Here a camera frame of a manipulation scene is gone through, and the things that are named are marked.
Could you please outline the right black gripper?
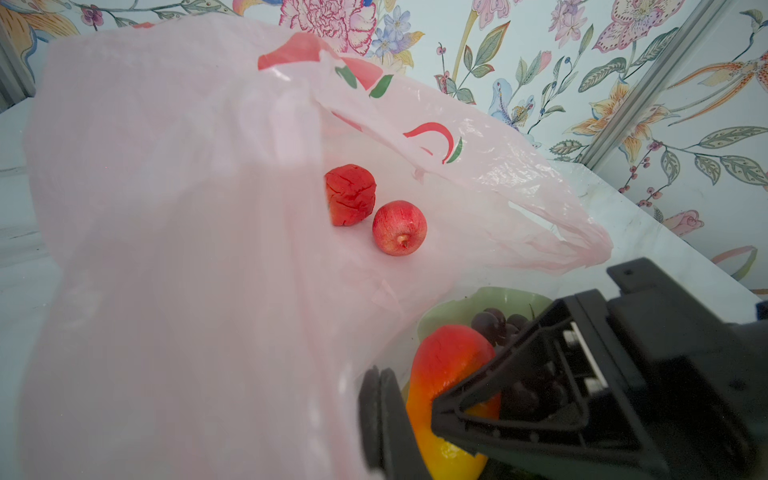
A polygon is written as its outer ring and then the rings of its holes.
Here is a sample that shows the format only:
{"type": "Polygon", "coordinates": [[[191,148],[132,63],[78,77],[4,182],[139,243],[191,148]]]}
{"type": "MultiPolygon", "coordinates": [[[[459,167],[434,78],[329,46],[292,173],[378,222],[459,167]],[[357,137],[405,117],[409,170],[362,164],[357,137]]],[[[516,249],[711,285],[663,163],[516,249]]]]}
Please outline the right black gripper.
{"type": "Polygon", "coordinates": [[[716,316],[647,258],[569,296],[433,403],[433,432],[547,479],[764,479],[767,304],[716,316]]]}

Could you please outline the small red apple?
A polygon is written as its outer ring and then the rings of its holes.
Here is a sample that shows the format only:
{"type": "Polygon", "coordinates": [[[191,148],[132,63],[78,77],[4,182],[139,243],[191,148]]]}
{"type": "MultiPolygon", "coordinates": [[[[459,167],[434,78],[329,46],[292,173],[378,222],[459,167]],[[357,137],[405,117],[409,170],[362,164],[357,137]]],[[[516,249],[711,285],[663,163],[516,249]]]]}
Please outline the small red apple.
{"type": "Polygon", "coordinates": [[[383,205],[375,214],[372,233],[376,246],[390,256],[416,252],[426,239],[428,225],[414,204],[396,200],[383,205]]]}

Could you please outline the pink plastic bag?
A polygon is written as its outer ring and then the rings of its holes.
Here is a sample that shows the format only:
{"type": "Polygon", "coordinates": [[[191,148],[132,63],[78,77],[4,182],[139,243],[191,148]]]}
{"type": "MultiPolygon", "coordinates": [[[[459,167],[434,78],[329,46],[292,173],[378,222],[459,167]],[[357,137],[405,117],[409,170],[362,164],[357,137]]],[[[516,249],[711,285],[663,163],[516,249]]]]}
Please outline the pink plastic bag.
{"type": "Polygon", "coordinates": [[[53,42],[24,153],[63,278],[27,368],[28,479],[367,479],[357,384],[455,285],[612,242],[516,130],[318,37],[206,14],[53,42]],[[373,212],[333,226],[325,174],[373,212]],[[404,200],[421,247],[372,224],[404,200]]]}

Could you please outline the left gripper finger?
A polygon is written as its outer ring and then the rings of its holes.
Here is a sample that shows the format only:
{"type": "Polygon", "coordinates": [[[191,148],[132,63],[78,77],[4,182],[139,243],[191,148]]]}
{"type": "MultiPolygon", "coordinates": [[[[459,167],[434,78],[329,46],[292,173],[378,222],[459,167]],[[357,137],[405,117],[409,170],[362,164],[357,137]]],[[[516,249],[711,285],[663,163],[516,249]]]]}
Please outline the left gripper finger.
{"type": "Polygon", "coordinates": [[[358,419],[370,470],[386,479],[431,479],[392,369],[366,371],[358,395],[358,419]]]}

